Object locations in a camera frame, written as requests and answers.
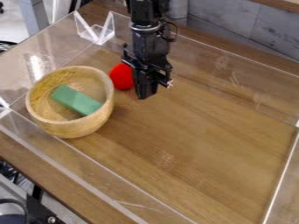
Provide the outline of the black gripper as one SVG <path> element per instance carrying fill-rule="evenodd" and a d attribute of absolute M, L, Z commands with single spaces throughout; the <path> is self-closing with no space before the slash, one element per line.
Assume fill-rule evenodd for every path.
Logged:
<path fill-rule="evenodd" d="M 165 88 L 173 86 L 172 65 L 167 59 L 173 35 L 168 24 L 132 24 L 131 31 L 132 43 L 124 44 L 121 60 L 132 67 L 135 93 L 144 100 L 156 94 L 157 83 Z"/>

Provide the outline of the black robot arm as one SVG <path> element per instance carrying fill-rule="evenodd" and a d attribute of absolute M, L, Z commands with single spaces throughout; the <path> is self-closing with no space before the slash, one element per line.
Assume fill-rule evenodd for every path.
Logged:
<path fill-rule="evenodd" d="M 167 55 L 177 37 L 171 29 L 176 24 L 167 19 L 169 0 L 125 0 L 125 5 L 132 44 L 123 44 L 121 61 L 132 67 L 135 93 L 143 100 L 156 94 L 159 85 L 168 88 L 173 83 Z"/>

